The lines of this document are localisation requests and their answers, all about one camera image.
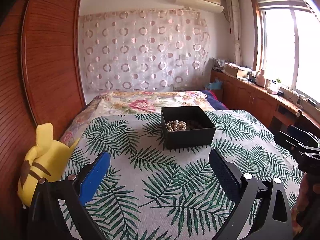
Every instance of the black box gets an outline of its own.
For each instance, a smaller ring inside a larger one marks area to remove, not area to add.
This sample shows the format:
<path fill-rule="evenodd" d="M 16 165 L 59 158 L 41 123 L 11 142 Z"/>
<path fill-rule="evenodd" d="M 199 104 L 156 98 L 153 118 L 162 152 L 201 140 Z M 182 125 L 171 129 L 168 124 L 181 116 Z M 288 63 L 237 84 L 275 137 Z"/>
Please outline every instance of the black box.
<path fill-rule="evenodd" d="M 197 121 L 203 128 L 168 132 L 169 121 Z M 161 126 L 168 150 L 211 144 L 216 127 L 199 106 L 161 107 Z"/>

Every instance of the white wall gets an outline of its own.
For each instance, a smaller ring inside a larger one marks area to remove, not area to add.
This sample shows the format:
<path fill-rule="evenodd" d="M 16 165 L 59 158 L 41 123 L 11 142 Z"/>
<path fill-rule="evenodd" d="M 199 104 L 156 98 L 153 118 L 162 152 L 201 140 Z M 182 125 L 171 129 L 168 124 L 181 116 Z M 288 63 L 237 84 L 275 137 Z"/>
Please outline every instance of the white wall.
<path fill-rule="evenodd" d="M 254 20 L 251 0 L 239 0 L 239 6 L 242 64 L 252 69 L 254 57 Z"/>
<path fill-rule="evenodd" d="M 79 15 L 95 14 L 99 12 L 120 11 L 139 8 L 182 8 L 175 5 L 175 0 L 81 0 Z M 208 56 L 230 59 L 230 43 L 232 36 L 230 34 L 229 23 L 225 19 L 223 13 L 213 14 L 202 12 L 209 27 L 211 44 Z M 209 73 L 211 66 L 206 66 L 206 73 Z M 92 98 L 98 94 L 89 93 L 84 87 L 86 103 L 89 103 Z"/>

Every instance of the wooden wardrobe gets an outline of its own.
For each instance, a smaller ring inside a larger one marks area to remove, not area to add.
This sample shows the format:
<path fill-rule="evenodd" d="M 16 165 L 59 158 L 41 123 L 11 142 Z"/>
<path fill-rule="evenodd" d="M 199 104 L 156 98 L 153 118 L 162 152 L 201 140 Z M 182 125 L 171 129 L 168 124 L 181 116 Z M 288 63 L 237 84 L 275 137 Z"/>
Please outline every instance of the wooden wardrobe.
<path fill-rule="evenodd" d="M 79 75 L 80 0 L 16 0 L 0 26 L 0 231 L 21 236 L 20 167 L 38 124 L 59 140 L 85 107 Z"/>

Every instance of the wooden beads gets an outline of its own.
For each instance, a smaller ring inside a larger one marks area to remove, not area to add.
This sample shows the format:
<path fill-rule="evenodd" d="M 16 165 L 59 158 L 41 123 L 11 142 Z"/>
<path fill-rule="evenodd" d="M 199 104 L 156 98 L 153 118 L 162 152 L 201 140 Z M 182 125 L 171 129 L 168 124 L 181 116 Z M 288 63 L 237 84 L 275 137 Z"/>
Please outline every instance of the wooden beads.
<path fill-rule="evenodd" d="M 168 132 L 177 132 L 188 130 L 186 122 L 183 121 L 170 121 L 166 123 Z"/>

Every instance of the window blind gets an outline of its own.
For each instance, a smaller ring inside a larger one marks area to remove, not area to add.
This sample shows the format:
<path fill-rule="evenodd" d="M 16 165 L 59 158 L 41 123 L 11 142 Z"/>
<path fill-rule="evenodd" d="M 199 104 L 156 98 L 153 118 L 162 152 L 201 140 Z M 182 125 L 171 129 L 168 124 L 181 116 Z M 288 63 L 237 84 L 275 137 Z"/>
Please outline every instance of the window blind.
<path fill-rule="evenodd" d="M 303 0 L 257 0 L 259 10 L 294 9 L 311 12 Z"/>

